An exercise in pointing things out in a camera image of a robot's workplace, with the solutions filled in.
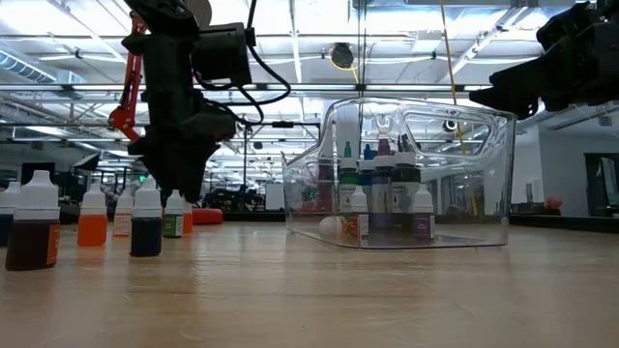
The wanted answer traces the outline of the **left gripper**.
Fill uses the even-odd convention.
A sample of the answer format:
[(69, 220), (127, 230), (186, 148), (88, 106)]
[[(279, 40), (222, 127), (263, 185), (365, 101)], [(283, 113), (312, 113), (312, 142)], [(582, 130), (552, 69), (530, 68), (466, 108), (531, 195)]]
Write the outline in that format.
[[(236, 121), (230, 111), (208, 102), (200, 91), (169, 94), (146, 91), (149, 125), (146, 133), (129, 145), (129, 153), (138, 156), (165, 195), (175, 189), (186, 200), (196, 202), (201, 192), (206, 162), (219, 148), (217, 142), (236, 133)], [(177, 160), (165, 147), (197, 141), (188, 161), (186, 188)]]

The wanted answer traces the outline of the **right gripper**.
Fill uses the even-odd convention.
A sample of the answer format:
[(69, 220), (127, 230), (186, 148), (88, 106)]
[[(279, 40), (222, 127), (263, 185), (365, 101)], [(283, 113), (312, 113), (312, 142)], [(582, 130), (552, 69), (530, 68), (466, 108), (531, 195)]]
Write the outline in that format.
[(489, 77), (493, 87), (471, 91), (469, 100), (527, 119), (537, 99), (502, 89), (543, 90), (548, 111), (570, 104), (618, 100), (618, 0), (584, 1), (551, 17), (536, 34), (545, 53)]

